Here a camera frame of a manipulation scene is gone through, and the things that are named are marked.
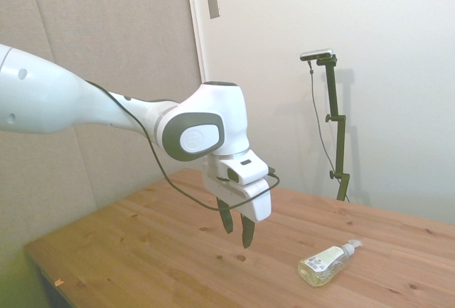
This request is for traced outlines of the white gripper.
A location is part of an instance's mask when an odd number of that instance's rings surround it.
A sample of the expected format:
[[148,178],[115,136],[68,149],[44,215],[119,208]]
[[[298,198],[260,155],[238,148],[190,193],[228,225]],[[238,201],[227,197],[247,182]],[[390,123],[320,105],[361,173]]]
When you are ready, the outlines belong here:
[[229,207],[241,212],[242,245],[251,246],[255,222],[268,218],[272,211],[269,184],[266,176],[269,167],[256,156],[219,158],[207,156],[203,162],[203,183],[217,197],[217,205],[227,234],[233,232]]

